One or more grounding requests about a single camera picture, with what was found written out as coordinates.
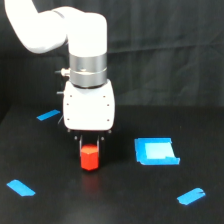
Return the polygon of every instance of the red cube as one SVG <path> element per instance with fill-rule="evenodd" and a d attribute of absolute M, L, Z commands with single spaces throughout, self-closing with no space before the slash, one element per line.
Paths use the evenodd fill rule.
<path fill-rule="evenodd" d="M 81 167 L 85 170 L 95 170 L 99 167 L 98 147 L 93 144 L 84 145 L 81 149 Z"/>

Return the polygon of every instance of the black surface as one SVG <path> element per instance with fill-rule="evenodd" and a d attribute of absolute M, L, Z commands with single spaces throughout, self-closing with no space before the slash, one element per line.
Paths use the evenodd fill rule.
<path fill-rule="evenodd" d="M 108 23 L 108 78 L 117 105 L 224 106 L 223 0 L 34 0 L 39 12 L 71 6 Z M 0 0 L 0 73 L 9 102 L 61 105 L 67 46 L 33 54 Z"/>
<path fill-rule="evenodd" d="M 117 107 L 107 163 L 93 173 L 80 169 L 60 115 L 36 119 L 49 110 L 13 106 L 0 126 L 1 224 L 224 222 L 224 109 Z M 171 137 L 180 165 L 137 163 L 140 137 Z M 36 195 L 13 192 L 13 179 Z M 196 187 L 206 197 L 178 203 Z"/>

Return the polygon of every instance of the blue tape piece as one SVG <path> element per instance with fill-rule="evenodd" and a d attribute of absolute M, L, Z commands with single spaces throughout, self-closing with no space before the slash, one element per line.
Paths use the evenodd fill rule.
<path fill-rule="evenodd" d="M 180 204 L 188 205 L 204 196 L 205 193 L 201 188 L 195 188 L 194 190 L 189 191 L 188 193 L 178 197 L 177 200 L 179 201 Z"/>
<path fill-rule="evenodd" d="M 7 184 L 12 190 L 18 193 L 20 196 L 33 196 L 35 192 L 28 188 L 25 184 L 19 180 L 13 180 Z"/>
<path fill-rule="evenodd" d="M 48 112 L 46 114 L 38 116 L 37 119 L 39 119 L 40 121 L 43 121 L 43 120 L 45 120 L 45 119 L 47 119 L 49 117 L 52 117 L 52 116 L 54 116 L 56 114 L 59 114 L 59 113 L 61 113 L 61 112 L 58 111 L 58 110 L 52 110 L 52 111 L 50 111 L 50 112 Z"/>

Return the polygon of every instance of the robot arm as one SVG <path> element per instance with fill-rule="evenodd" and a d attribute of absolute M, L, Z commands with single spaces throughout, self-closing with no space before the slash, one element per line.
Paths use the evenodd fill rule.
<path fill-rule="evenodd" d="M 5 0 L 9 21 L 22 44 L 45 53 L 69 40 L 69 52 L 95 57 L 107 51 L 107 24 L 102 15 L 61 7 L 38 13 L 32 0 Z"/>
<path fill-rule="evenodd" d="M 15 33 L 29 51 L 45 53 L 65 42 L 63 20 L 55 12 L 38 13 L 32 0 L 5 0 L 5 10 Z"/>

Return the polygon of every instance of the black table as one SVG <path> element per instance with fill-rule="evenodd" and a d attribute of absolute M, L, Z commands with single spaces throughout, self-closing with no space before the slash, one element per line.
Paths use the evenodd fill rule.
<path fill-rule="evenodd" d="M 224 109 L 117 106 L 106 164 L 81 170 L 78 151 L 55 108 L 12 106 L 0 124 L 1 224 L 224 223 Z M 136 162 L 134 139 L 170 137 L 179 166 Z M 36 194 L 6 186 L 20 180 Z M 206 196 L 184 206 L 196 188 Z"/>

